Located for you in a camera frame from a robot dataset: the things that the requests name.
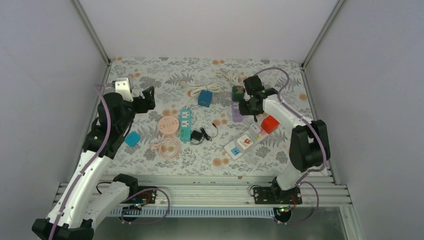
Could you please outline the red cube socket adapter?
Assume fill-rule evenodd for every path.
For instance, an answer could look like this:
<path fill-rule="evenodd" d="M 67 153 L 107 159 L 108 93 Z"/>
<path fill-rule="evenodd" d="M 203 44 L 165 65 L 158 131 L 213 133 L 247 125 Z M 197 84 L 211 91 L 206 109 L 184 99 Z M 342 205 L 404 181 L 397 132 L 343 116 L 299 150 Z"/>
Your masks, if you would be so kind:
<path fill-rule="evenodd" d="M 272 132 L 274 132 L 278 127 L 279 127 L 280 123 L 278 120 L 276 120 L 273 116 L 268 115 L 267 117 L 265 117 L 261 124 L 260 127 L 267 133 L 267 134 L 271 134 Z"/>

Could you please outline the blue square plug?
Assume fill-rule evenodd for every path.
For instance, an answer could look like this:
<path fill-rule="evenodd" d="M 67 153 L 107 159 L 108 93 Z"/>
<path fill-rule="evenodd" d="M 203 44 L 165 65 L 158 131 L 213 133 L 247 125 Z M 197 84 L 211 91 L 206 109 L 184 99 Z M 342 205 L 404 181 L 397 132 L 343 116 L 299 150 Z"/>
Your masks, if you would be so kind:
<path fill-rule="evenodd" d="M 124 138 L 124 142 L 129 146 L 129 147 L 135 147 L 141 140 L 141 136 L 136 132 L 136 131 L 132 131 L 130 132 L 125 138 Z"/>

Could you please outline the dark blue cube socket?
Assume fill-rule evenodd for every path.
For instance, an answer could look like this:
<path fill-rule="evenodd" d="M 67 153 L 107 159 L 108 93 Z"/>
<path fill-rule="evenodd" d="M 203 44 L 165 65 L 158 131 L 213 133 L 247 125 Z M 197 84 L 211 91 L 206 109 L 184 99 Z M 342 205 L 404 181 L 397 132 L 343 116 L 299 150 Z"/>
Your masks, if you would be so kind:
<path fill-rule="evenodd" d="M 209 108 L 213 99 L 213 93 L 208 90 L 201 90 L 198 98 L 197 98 L 197 104 L 201 107 Z"/>

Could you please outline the dark green cube socket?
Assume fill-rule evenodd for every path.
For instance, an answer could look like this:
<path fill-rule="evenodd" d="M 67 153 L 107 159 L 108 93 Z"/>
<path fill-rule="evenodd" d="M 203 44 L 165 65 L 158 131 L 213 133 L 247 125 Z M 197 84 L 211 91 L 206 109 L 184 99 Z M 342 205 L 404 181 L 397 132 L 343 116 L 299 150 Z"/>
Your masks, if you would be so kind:
<path fill-rule="evenodd" d="M 231 90 L 231 100 L 233 102 L 240 102 L 245 98 L 245 88 L 241 85 L 233 86 Z"/>

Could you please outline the white cube socket adapter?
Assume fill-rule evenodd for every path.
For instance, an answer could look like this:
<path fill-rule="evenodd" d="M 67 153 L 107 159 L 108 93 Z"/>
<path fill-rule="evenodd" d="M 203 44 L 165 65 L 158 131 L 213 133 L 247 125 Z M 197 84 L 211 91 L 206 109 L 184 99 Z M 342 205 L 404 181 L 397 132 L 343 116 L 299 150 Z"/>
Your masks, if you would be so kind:
<path fill-rule="evenodd" d="M 256 140 L 261 137 L 261 131 L 262 129 L 256 123 L 252 123 L 248 128 L 249 134 Z"/>

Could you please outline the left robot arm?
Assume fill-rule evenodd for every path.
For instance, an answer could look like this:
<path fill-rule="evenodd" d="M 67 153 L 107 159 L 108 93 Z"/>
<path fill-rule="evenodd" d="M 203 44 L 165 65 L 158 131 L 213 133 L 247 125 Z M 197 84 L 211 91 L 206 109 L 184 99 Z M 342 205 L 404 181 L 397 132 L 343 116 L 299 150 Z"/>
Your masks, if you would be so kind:
<path fill-rule="evenodd" d="M 106 94 L 99 92 L 98 96 L 98 116 L 85 137 L 71 180 L 47 217 L 37 218 L 32 225 L 32 232 L 41 240 L 91 240 L 115 207 L 139 197 L 137 179 L 121 173 L 105 192 L 89 202 L 135 116 L 155 108 L 155 88 L 150 86 L 137 97 L 132 96 L 129 86 Z"/>

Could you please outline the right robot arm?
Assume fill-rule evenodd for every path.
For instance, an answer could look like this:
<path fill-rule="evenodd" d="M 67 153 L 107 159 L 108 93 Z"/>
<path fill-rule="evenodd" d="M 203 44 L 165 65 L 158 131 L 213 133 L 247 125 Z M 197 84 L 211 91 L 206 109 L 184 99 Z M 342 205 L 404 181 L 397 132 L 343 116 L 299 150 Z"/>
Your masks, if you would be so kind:
<path fill-rule="evenodd" d="M 239 102 L 240 113 L 254 116 L 266 113 L 280 124 L 291 124 L 289 160 L 286 168 L 276 176 L 270 187 L 274 202 L 284 203 L 290 191 L 312 172 L 327 168 L 330 146 L 327 125 L 322 120 L 312 120 L 296 111 L 274 88 L 265 88 L 261 79 L 250 76 L 243 81 L 249 99 Z"/>

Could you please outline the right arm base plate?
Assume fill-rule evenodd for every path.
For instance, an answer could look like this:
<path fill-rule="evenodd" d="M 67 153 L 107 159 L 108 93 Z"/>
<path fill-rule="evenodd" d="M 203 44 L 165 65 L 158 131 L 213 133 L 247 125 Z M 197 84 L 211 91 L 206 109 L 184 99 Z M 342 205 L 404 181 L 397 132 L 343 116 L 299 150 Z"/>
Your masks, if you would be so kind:
<path fill-rule="evenodd" d="M 299 187 L 279 190 L 273 187 L 254 186 L 251 191 L 256 205 L 301 205 L 303 203 Z"/>

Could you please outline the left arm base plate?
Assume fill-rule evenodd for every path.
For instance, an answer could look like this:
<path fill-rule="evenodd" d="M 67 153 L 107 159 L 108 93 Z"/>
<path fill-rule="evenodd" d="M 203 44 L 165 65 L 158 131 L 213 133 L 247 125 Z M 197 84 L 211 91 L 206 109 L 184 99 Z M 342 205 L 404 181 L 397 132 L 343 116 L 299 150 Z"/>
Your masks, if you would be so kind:
<path fill-rule="evenodd" d="M 138 186 L 129 189 L 128 196 L 121 204 L 154 204 L 158 194 L 155 186 Z"/>

